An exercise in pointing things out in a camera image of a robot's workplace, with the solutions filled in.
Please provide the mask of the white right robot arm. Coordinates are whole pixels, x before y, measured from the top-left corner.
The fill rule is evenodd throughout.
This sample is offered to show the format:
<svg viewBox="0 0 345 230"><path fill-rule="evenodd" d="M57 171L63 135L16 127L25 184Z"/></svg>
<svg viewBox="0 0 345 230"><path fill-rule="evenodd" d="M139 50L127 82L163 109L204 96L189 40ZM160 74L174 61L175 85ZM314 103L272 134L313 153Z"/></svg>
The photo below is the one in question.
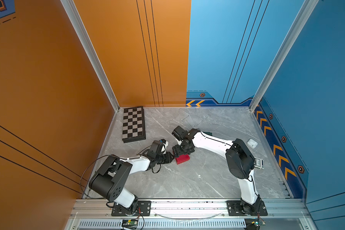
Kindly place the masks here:
<svg viewBox="0 0 345 230"><path fill-rule="evenodd" d="M196 148L211 151L226 159L230 173L238 179L241 190L239 211L248 216L259 215L263 201L255 185L255 157L241 139L223 140L200 129L184 130L176 127L172 135L178 144L173 146L175 157L190 155Z"/></svg>

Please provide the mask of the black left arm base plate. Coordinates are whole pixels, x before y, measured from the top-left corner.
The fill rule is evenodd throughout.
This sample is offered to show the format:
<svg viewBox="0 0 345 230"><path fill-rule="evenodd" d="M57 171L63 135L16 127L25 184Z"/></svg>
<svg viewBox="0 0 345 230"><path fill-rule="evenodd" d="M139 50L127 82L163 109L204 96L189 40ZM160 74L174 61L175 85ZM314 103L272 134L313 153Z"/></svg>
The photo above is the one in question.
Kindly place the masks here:
<svg viewBox="0 0 345 230"><path fill-rule="evenodd" d="M112 208L111 216L113 217L126 217L126 216L149 216L151 211L151 201L150 200L139 200L136 205L136 210L131 208L125 208L124 206L115 203Z"/></svg>

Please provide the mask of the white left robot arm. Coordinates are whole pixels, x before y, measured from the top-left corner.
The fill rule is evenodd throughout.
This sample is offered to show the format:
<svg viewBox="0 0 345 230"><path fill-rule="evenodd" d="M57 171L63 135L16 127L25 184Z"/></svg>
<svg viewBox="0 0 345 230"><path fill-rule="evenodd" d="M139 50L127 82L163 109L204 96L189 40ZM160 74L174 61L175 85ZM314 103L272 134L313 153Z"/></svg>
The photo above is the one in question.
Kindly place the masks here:
<svg viewBox="0 0 345 230"><path fill-rule="evenodd" d="M110 155L102 163L89 182L89 188L121 206L128 215L138 212L138 197L125 188L129 175L151 170L156 165L168 164L174 160L174 155L167 151L168 141L155 140L151 146L144 149L136 158L120 158Z"/></svg>

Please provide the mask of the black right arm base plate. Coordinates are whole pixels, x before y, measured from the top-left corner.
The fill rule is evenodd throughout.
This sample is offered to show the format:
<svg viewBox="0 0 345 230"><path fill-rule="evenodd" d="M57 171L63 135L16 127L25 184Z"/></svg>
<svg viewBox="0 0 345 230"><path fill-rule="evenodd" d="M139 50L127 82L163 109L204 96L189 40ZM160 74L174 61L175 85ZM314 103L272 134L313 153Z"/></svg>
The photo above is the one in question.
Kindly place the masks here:
<svg viewBox="0 0 345 230"><path fill-rule="evenodd" d="M228 213L230 216L267 216L266 206L261 198L258 198L254 204L246 203L243 200L226 201Z"/></svg>

